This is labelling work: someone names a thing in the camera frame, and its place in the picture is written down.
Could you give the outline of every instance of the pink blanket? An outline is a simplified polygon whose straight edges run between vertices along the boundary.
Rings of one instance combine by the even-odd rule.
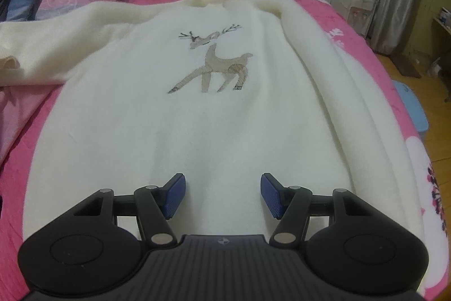
[[[126,0],[134,4],[155,4],[176,0]],[[354,56],[373,76],[382,89],[401,127],[402,134],[414,164],[420,202],[423,208],[426,245],[430,267],[424,280],[424,294],[432,300],[443,290],[448,279],[448,242],[443,208],[438,193],[430,160],[412,121],[394,88],[387,72],[375,57],[364,39],[358,36],[332,7],[320,0],[295,0],[318,23],[332,42]],[[0,301],[17,300],[27,292],[26,285],[17,267],[17,251],[22,244],[22,215],[26,183],[34,148],[59,89],[49,94],[16,140],[10,155],[0,172],[0,194],[4,197],[4,211],[0,218]],[[26,114],[21,115],[22,122]]]

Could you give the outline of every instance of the brown mat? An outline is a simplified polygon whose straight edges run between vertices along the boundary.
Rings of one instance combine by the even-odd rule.
[[[411,61],[404,55],[389,55],[390,60],[399,70],[399,73],[405,77],[421,78],[421,75],[415,69]]]

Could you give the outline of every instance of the reindeer design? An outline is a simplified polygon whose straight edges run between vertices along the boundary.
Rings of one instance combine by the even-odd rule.
[[[219,31],[213,32],[212,34],[209,34],[206,38],[202,38],[200,36],[194,36],[192,31],[190,31],[189,34],[184,34],[183,32],[180,32],[179,38],[191,39],[190,49],[195,49],[198,46],[208,44],[210,41],[217,39],[218,37],[226,34],[227,32],[236,31],[240,28],[241,28],[240,25],[232,24],[232,26],[230,26],[228,29],[224,29],[224,30],[222,30],[222,32],[219,32]]]
[[[211,38],[201,44],[205,45],[206,43],[209,43],[211,41]],[[195,79],[198,76],[202,76],[202,92],[208,92],[208,88],[210,86],[210,80],[211,80],[211,74],[212,73],[222,73],[224,76],[224,83],[219,88],[218,92],[221,92],[224,90],[224,88],[227,87],[227,85],[232,81],[232,79],[238,75],[238,81],[236,82],[234,90],[241,90],[243,88],[244,83],[246,82],[247,78],[247,60],[252,57],[253,55],[251,53],[246,53],[241,55],[238,58],[233,59],[221,59],[216,56],[216,43],[211,45],[208,48],[207,54],[205,55],[205,65],[203,67],[197,68],[192,73],[190,73],[188,76],[186,76],[184,79],[182,79],[179,83],[177,83],[172,90],[170,90],[168,93],[173,93],[181,89],[184,85],[190,83],[193,79]]]

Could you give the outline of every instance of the blue textured pad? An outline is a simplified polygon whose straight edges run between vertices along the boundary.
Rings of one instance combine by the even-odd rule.
[[[168,190],[166,196],[166,203],[161,208],[163,215],[168,220],[173,217],[175,211],[182,202],[183,197],[186,192],[186,180],[185,176],[182,175],[177,179],[177,181]]]
[[[280,195],[265,175],[262,175],[260,179],[260,193],[262,193],[262,197],[273,217],[280,220],[285,212],[280,202]]]

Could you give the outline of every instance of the light blue bin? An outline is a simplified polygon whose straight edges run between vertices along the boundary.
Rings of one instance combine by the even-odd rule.
[[[429,130],[429,123],[425,111],[414,92],[407,85],[398,81],[393,81],[393,85],[398,91],[405,108],[409,112],[409,116],[414,123],[415,129],[424,141],[426,133]]]

